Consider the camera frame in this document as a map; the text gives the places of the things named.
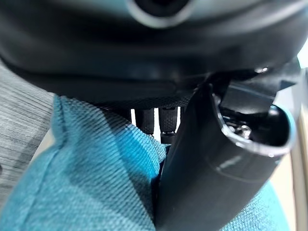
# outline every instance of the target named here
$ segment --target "gray fabric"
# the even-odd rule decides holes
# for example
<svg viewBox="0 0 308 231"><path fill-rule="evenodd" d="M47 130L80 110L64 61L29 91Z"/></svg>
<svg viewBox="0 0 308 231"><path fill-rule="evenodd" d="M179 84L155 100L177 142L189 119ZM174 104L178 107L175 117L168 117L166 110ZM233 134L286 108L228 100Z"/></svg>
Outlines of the gray fabric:
<svg viewBox="0 0 308 231"><path fill-rule="evenodd" d="M52 97L0 62L0 208L50 127Z"/></svg>

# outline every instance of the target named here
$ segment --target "round hole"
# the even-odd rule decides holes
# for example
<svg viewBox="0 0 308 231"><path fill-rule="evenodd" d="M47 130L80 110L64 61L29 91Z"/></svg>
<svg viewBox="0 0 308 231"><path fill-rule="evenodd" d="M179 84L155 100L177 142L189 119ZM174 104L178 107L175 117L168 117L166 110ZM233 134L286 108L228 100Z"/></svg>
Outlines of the round hole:
<svg viewBox="0 0 308 231"><path fill-rule="evenodd" d="M180 12L190 0L135 0L146 13L155 17L171 17Z"/></svg>
<svg viewBox="0 0 308 231"><path fill-rule="evenodd" d="M165 29L186 21L193 12L195 0L127 0L127 6L139 23Z"/></svg>

